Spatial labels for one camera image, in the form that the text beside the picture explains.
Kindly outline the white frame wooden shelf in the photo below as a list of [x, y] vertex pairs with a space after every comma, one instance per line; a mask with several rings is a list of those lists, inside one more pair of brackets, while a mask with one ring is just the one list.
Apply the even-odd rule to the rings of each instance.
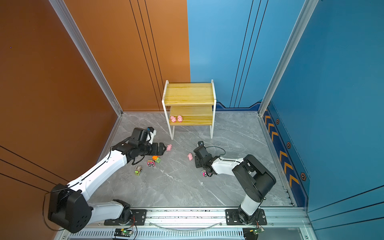
[[[208, 126], [210, 138], [214, 136], [217, 97], [215, 83], [170, 83], [166, 81], [162, 105], [171, 140], [176, 126]], [[183, 117], [172, 123], [170, 116]]]

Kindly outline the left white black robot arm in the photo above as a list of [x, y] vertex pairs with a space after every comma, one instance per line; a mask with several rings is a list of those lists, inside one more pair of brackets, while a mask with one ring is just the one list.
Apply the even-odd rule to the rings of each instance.
[[90, 204], [93, 193], [117, 170], [135, 163], [136, 157], [161, 156], [164, 143], [155, 143], [156, 130], [134, 128], [132, 135], [110, 148], [109, 153], [87, 172], [66, 185], [58, 184], [50, 191], [48, 212], [43, 215], [70, 233], [77, 233], [86, 225], [112, 220], [120, 225], [133, 220], [131, 206], [125, 201]]

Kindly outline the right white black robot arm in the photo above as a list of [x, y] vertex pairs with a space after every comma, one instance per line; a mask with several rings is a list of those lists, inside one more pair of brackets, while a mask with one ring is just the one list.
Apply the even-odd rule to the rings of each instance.
[[195, 165], [202, 168], [204, 177], [213, 175], [234, 176], [245, 192], [245, 198], [237, 210], [226, 210], [227, 225], [267, 225], [262, 202], [277, 180], [275, 176], [253, 155], [239, 159], [212, 156], [204, 143], [194, 149]]

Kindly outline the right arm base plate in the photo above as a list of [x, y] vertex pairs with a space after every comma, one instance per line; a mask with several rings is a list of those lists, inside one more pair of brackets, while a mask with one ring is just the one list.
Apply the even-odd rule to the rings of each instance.
[[256, 209], [256, 211], [251, 215], [247, 215], [242, 209], [226, 209], [226, 221], [227, 225], [261, 225], [266, 226], [267, 217], [263, 209]]

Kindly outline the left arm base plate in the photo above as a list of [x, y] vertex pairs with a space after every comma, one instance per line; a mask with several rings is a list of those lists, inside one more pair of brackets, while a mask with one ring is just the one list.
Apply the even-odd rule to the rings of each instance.
[[105, 226], [143, 226], [147, 217], [146, 209], [133, 209], [123, 211], [121, 216], [114, 220], [105, 220]]

